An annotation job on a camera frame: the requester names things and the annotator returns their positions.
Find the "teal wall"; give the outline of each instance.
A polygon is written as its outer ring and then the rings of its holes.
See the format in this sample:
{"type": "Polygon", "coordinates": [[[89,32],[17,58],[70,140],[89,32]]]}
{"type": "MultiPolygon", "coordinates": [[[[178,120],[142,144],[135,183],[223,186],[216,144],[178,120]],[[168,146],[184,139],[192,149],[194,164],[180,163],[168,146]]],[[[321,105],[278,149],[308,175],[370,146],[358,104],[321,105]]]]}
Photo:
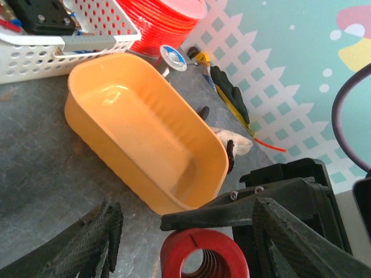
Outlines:
{"type": "MultiPolygon", "coordinates": [[[[342,84],[371,63],[369,1],[206,0],[209,13],[185,41],[198,45],[243,91],[258,138],[274,162],[322,159],[334,191],[365,173],[339,149],[330,123],[342,84]]],[[[347,98],[342,121],[354,150],[371,163],[371,78],[347,98]]]]}

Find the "red wire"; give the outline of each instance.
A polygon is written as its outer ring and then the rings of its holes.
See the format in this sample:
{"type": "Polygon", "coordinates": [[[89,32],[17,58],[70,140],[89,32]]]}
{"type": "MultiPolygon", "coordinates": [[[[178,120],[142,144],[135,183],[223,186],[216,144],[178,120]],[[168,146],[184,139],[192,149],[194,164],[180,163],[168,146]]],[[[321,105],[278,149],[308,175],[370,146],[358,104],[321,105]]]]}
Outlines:
{"type": "Polygon", "coordinates": [[[263,141],[260,141],[258,138],[254,138],[254,140],[256,142],[258,142],[260,145],[263,145],[267,148],[270,148],[270,149],[274,149],[275,151],[279,151],[279,152],[287,152],[286,149],[281,149],[281,148],[278,148],[278,147],[275,147],[275,146],[272,146],[270,144],[267,144],[267,143],[264,143],[263,141]]]}

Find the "white lattice fence pattern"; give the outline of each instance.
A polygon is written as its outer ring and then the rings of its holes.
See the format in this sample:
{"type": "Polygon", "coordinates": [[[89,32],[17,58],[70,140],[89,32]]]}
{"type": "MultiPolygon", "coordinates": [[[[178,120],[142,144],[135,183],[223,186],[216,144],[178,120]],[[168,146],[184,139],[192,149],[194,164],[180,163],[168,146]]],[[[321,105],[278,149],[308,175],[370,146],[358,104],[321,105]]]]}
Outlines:
{"type": "Polygon", "coordinates": [[[321,132],[329,122],[312,123],[307,114],[314,104],[298,105],[293,96],[300,85],[284,86],[279,80],[285,67],[270,69],[266,61],[271,49],[256,51],[252,46],[259,31],[242,34],[238,29],[243,14],[232,17],[224,12],[227,0],[206,0],[209,12],[184,42],[183,48],[198,45],[212,61],[227,71],[239,86],[249,110],[257,137],[267,143],[287,148],[278,153],[262,147],[273,162],[304,157],[322,158],[333,180],[335,193],[348,188],[358,177],[350,172],[354,164],[336,153],[336,140],[326,141],[321,132]]]}

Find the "red spring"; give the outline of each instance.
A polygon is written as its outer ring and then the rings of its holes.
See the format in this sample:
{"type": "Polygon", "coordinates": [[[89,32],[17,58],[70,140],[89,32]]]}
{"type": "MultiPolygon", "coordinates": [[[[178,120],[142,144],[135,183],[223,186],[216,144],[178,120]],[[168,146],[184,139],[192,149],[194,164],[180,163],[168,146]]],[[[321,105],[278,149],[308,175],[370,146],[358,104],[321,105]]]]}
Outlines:
{"type": "Polygon", "coordinates": [[[249,278],[245,256],[236,242],[214,230],[175,231],[164,241],[161,253],[162,278],[249,278]],[[181,271],[184,261],[196,250],[203,251],[201,266],[194,273],[181,271]]]}

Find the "red tubing spool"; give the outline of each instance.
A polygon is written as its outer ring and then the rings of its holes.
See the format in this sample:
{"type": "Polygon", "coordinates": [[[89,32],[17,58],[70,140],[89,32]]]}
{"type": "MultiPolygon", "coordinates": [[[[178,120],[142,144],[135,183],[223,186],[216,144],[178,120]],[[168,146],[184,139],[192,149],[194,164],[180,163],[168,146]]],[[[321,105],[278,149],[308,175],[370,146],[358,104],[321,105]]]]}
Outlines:
{"type": "Polygon", "coordinates": [[[171,233],[164,241],[161,253],[162,278],[249,278],[245,256],[228,236],[214,230],[188,229],[171,233]],[[184,261],[194,251],[202,249],[200,268],[182,273],[184,261]]]}
{"type": "Polygon", "coordinates": [[[159,57],[161,45],[179,48],[199,20],[206,15],[204,0],[117,0],[142,39],[131,50],[159,57]]]}

